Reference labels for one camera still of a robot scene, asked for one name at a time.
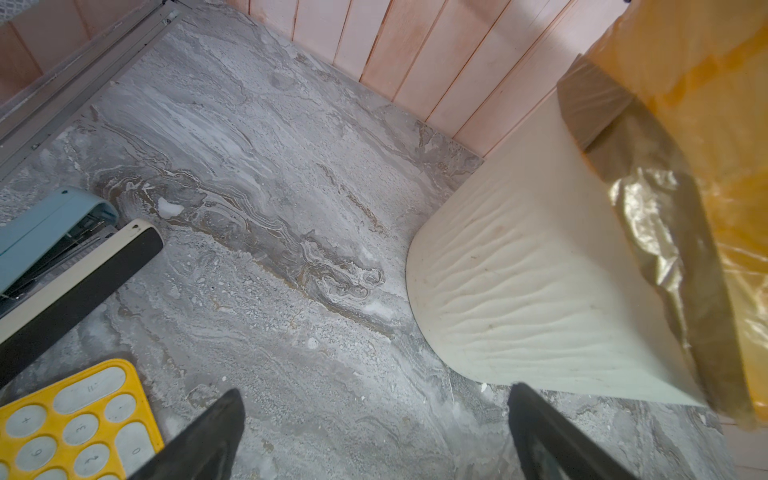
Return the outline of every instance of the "marble floor tile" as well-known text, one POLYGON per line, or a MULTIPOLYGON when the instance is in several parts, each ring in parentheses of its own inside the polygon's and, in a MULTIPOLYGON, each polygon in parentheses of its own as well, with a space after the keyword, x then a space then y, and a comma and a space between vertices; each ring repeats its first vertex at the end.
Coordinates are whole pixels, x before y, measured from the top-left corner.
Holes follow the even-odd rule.
MULTIPOLYGON (((0 190, 0 222, 74 185, 165 240, 2 399, 121 356, 166 439, 240 389, 234 478, 522 478, 508 388, 451 372, 406 295, 410 240, 481 162, 204 5, 0 190)), ((733 476, 707 409, 544 394, 641 478, 733 476)))

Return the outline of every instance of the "blue stapler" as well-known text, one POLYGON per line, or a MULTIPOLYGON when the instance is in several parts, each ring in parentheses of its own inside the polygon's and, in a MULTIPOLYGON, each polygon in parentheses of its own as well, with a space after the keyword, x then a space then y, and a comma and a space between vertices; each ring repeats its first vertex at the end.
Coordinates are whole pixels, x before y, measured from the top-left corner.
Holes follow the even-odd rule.
POLYGON ((0 228, 0 386, 163 248, 151 223, 117 224, 109 202, 63 187, 0 228))
POLYGON ((0 292, 18 296, 31 282, 88 242, 118 212, 109 202, 63 187, 0 230, 0 292))

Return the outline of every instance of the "pink wooden wall panel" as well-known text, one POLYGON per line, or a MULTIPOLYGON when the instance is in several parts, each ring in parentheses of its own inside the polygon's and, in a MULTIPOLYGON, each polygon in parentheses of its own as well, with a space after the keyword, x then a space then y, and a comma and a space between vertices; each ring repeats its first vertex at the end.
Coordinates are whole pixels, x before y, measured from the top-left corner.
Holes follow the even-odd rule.
POLYGON ((568 0, 511 0, 427 123, 453 137, 568 0))
POLYGON ((387 7, 389 0, 352 0, 349 4, 333 65, 350 78, 360 79, 387 7))
POLYGON ((349 0, 300 0, 293 41, 332 64, 348 11, 349 0))
POLYGON ((395 104, 426 120, 509 0, 447 0, 395 104))
POLYGON ((43 71, 88 42, 88 33, 73 0, 47 0, 11 20, 24 45, 43 71))
POLYGON ((483 156, 627 7, 623 0, 227 1, 483 156))
POLYGON ((555 86, 576 55, 587 51, 626 7, 616 0, 571 0, 455 139, 485 156, 555 86))
POLYGON ((11 23, 0 25, 0 104, 13 98, 42 74, 11 23))
POLYGON ((392 0, 360 83, 392 100, 444 3, 445 0, 392 0))
POLYGON ((250 13, 250 0, 227 0, 227 3, 232 5, 235 10, 248 15, 250 13))
POLYGON ((286 38, 293 39, 298 0, 250 0, 248 15, 286 38))
POLYGON ((93 38, 106 31, 144 0, 74 0, 85 24, 88 36, 93 38))

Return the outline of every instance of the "yellow calculator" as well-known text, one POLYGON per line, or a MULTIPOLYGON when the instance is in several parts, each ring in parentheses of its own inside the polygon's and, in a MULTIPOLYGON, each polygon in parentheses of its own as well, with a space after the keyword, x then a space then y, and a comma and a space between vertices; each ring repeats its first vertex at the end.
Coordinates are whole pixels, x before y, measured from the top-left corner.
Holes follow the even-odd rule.
POLYGON ((0 480, 121 480, 162 448, 136 369, 123 359, 0 408, 0 480))

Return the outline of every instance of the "white key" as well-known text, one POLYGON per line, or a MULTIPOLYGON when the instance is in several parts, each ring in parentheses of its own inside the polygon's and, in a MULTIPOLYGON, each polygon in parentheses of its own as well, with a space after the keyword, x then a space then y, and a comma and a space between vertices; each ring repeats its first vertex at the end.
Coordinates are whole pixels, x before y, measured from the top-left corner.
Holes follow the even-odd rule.
POLYGON ((27 405, 13 412, 5 423, 5 433, 20 439, 37 432, 45 423, 48 412, 40 405, 27 405))
POLYGON ((111 366, 88 378, 62 389, 53 399, 53 410, 62 415, 75 413, 99 399, 103 399, 125 383, 125 371, 111 366))
POLYGON ((124 393, 109 401, 104 408, 104 416, 112 423, 120 423, 130 417, 136 410, 136 399, 133 395, 124 393))
POLYGON ((69 445, 82 445, 91 439, 98 430, 98 417, 84 413, 74 417, 64 427, 64 441, 69 445))
POLYGON ((60 468, 51 468, 36 476, 35 480, 67 480, 67 472, 60 468))
POLYGON ((125 476, 130 477, 143 464, 154 457, 149 432, 143 423, 133 422, 120 429, 114 437, 114 447, 123 464, 125 476))
POLYGON ((109 460, 109 447, 103 443, 94 443, 80 452, 74 460, 74 473, 81 477, 96 475, 109 460))
POLYGON ((53 437, 43 435, 26 442, 16 454, 16 467, 25 472, 31 472, 51 461, 56 453, 56 441, 53 437))

